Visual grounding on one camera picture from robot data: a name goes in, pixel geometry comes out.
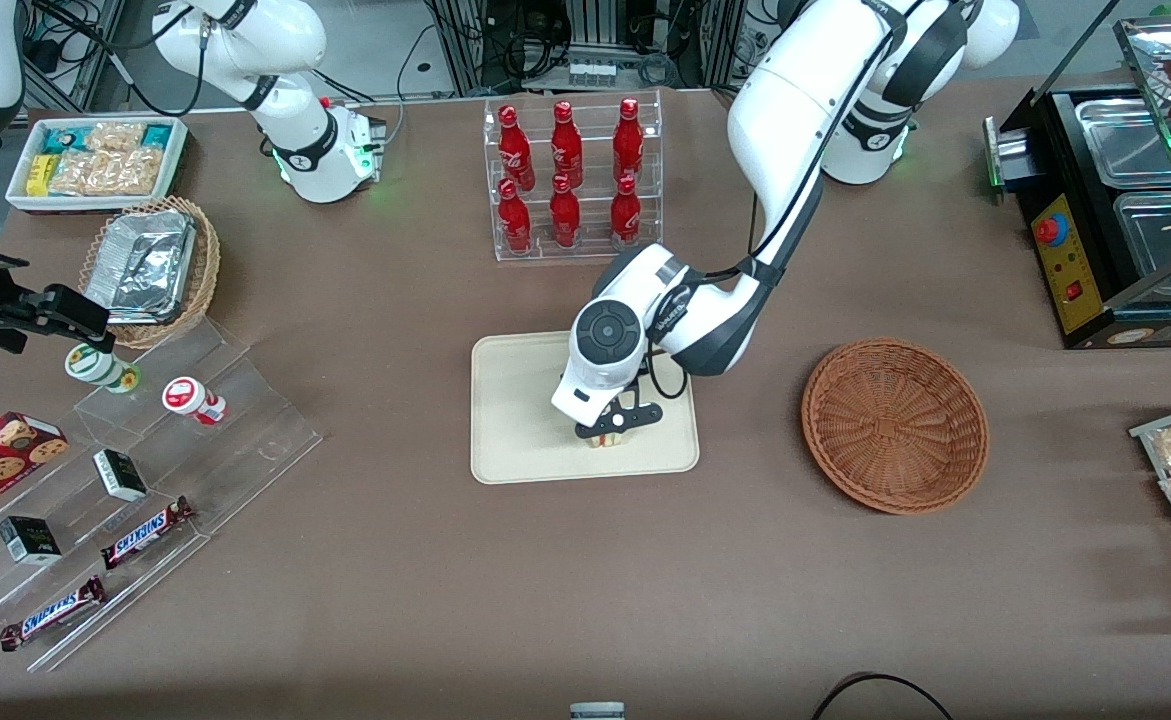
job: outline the yellow control panel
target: yellow control panel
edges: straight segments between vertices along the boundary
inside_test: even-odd
[[[1043,265],[1047,286],[1052,288],[1052,301],[1061,328],[1074,332],[1101,314],[1101,292],[1096,288],[1093,268],[1087,263],[1083,244],[1074,225],[1074,214],[1064,196],[1047,206],[1029,225],[1038,247],[1038,260]]]

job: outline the snickers bar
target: snickers bar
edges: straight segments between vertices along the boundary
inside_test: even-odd
[[[193,507],[189,507],[186,498],[182,495],[177,501],[164,507],[163,512],[145,521],[141,528],[125,534],[117,543],[114,543],[101,551],[101,557],[105,560],[105,569],[112,570],[123,564],[124,560],[141,553],[143,548],[150,547],[157,539],[165,536],[170,529],[176,528],[184,519],[193,515]]]
[[[47,628],[60,623],[64,618],[69,618],[70,615],[83,609],[83,606],[91,605],[93,603],[104,605],[105,601],[108,601],[105,597],[105,585],[101,584],[101,578],[93,575],[77,591],[68,594],[49,606],[44,606],[44,609],[28,616],[23,623],[15,623],[4,628],[4,633],[0,635],[0,644],[4,646],[4,652],[12,652],[23,646],[35,635],[43,632]]]

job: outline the red emergency stop button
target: red emergency stop button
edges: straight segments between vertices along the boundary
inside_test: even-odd
[[[1038,220],[1034,225],[1034,240],[1047,247],[1059,247],[1069,236],[1069,219],[1061,213],[1052,213],[1052,217]]]

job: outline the small black box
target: small black box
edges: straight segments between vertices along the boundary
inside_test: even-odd
[[[52,529],[37,517],[9,515],[0,523],[0,536],[12,553],[12,560],[27,565],[50,565],[60,560],[60,548]]]
[[[141,473],[137,473],[131,457],[107,448],[93,455],[93,460],[96,462],[96,473],[100,474],[101,482],[105,484],[105,492],[128,502],[145,500],[145,484],[142,482]]]

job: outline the aluminum foil container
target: aluminum foil container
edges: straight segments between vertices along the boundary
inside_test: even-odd
[[[182,315],[198,224],[179,210],[123,215],[105,228],[87,295],[110,324],[164,324]]]

